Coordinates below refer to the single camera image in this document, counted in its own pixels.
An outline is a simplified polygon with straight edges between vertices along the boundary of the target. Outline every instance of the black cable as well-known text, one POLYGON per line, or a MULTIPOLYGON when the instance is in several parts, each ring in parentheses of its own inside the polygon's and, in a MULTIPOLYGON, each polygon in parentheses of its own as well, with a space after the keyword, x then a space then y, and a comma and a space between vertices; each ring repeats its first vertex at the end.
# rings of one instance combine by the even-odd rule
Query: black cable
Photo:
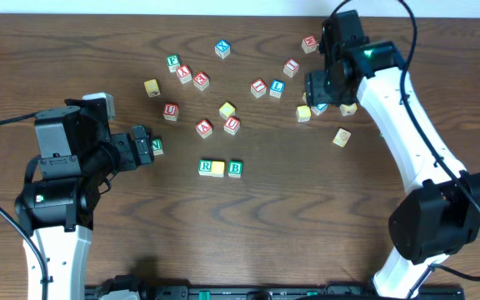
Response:
POLYGON ((31 248, 32 252, 34 253, 34 256, 37 257, 38 263, 40 264, 40 270, 42 271, 42 300, 47 300, 48 299, 48 266, 46 265, 46 261, 42 258, 42 254, 40 251, 38 251, 38 248, 34 245, 33 240, 27 235, 25 230, 14 221, 14 219, 8 215, 7 212, 5 212, 1 207, 0 207, 0 215, 9 222, 14 229, 22 236, 22 238, 25 240, 27 245, 31 248))
MULTIPOLYGON (((334 15, 337 13, 337 11, 341 7, 343 7, 346 3, 349 3, 350 1, 351 0, 344 0, 342 3, 340 3, 340 5, 338 5, 337 8, 335 8, 335 10, 331 13, 331 17, 334 17, 334 15)), ((416 116, 414 116, 413 110, 410 108, 410 104, 408 104, 408 97, 409 96, 405 93, 405 78, 407 76, 408 68, 410 67, 410 63, 413 60, 414 50, 416 49, 416 42, 418 40, 418 25, 416 24, 416 18, 414 17, 414 13, 413 13, 412 9, 407 5, 407 3, 404 0, 397 0, 397 1, 399 1, 403 5, 403 7, 407 11, 408 16, 410 17, 411 22, 412 22, 412 45, 410 47, 410 52, 408 53, 408 57, 407 57, 407 60, 405 61, 405 65, 404 65, 403 70, 401 72, 401 78, 400 78, 400 81, 399 81, 399 90, 400 90, 400 93, 401 93, 401 102, 404 104, 404 106, 407 110, 407 114, 408 114, 409 118, 411 119, 412 124, 416 128, 416 131, 418 132, 418 134, 422 138, 423 142, 425 143, 425 145, 427 146, 427 148, 431 152, 432 156, 436 160, 435 163, 440 165, 440 167, 444 170, 444 172, 455 182, 455 185, 461 191, 462 195, 464 195, 464 197, 470 202, 470 204, 472 204, 472 206, 477 210, 477 212, 480 215, 480 207, 477 205, 477 203, 473 199, 470 192, 463 186, 463 184, 460 182, 460 180, 458 180, 458 177, 455 176, 455 174, 453 174, 453 172, 451 172, 449 167, 443 161, 443 158, 440 157, 440 155, 438 154, 438 152, 436 151, 434 146, 431 144, 431 141, 429 141, 429 138, 427 137, 427 135, 423 131, 422 127, 420 126, 418 120, 416 119, 416 116)), ((460 278, 467 279, 467 280, 470 280, 470 281, 480 282, 480 276, 467 275, 467 274, 459 272, 457 270, 453 270, 450 267, 445 267, 441 264, 432 263, 429 267, 432 269, 433 272, 435 271, 436 268, 439 268, 439 269, 442 269, 442 270, 444 270, 448 273, 451 273, 455 276, 458 276, 460 278)))
POLYGON ((9 118, 7 120, 2 120, 2 121, 0 121, 0 126, 32 118, 32 117, 36 116, 37 113, 38 112, 33 112, 33 113, 29 113, 29 114, 26 114, 26 115, 23 115, 23 116, 20 116, 20 117, 13 117, 13 118, 9 118))

